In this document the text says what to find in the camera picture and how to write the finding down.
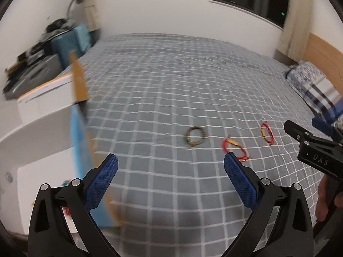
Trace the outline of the person's right hand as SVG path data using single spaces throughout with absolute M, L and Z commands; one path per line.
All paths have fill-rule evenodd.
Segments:
M 322 222 L 326 219 L 328 214 L 328 205 L 326 203 L 326 196 L 327 196 L 327 187 L 328 187 L 328 180 L 330 178 L 327 175 L 324 175 L 320 184 L 318 186 L 318 199 L 316 205 L 316 219 L 319 222 Z

